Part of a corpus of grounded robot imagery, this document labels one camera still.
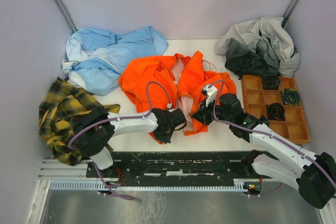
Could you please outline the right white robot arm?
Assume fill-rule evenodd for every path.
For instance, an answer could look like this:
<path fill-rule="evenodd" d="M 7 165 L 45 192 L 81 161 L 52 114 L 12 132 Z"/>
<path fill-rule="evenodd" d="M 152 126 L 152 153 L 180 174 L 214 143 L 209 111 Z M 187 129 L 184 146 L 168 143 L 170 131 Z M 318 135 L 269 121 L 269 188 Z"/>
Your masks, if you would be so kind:
<path fill-rule="evenodd" d="M 335 160 L 331 155 L 316 154 L 282 137 L 260 119 L 244 112 L 235 94 L 218 96 L 215 87 L 204 88 L 202 94 L 205 98 L 193 119 L 204 125 L 213 121 L 224 123 L 236 137 L 272 155 L 251 151 L 241 164 L 243 175 L 259 174 L 282 182 L 318 209 L 335 198 Z"/>

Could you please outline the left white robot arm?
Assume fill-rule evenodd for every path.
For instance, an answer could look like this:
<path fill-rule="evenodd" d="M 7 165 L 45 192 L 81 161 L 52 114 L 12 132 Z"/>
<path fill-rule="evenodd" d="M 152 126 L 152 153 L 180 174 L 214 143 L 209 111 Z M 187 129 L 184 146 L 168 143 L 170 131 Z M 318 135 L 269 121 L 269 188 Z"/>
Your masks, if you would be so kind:
<path fill-rule="evenodd" d="M 71 150 L 78 150 L 89 158 L 105 177 L 112 176 L 116 164 L 108 142 L 114 136 L 130 133 L 151 133 L 160 143 L 170 143 L 175 131 L 185 128 L 186 118 L 181 109 L 153 108 L 136 114 L 107 112 L 99 106 L 84 116 L 73 128 L 74 137 L 69 141 Z"/>

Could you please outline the orange jacket pink lining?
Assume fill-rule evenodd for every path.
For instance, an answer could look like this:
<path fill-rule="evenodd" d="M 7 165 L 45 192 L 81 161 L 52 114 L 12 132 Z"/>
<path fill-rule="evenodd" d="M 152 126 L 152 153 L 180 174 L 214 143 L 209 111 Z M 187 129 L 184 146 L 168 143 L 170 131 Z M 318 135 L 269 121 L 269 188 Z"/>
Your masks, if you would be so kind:
<path fill-rule="evenodd" d="M 183 111 L 187 126 L 186 136 L 207 132 L 208 127 L 192 119 L 205 99 L 201 93 L 207 84 L 224 93 L 236 93 L 234 81 L 227 72 L 205 70 L 203 54 L 193 56 L 151 56 L 132 60 L 119 78 L 121 90 L 135 105 L 137 112 L 149 108 L 166 109 L 168 103 Z"/>

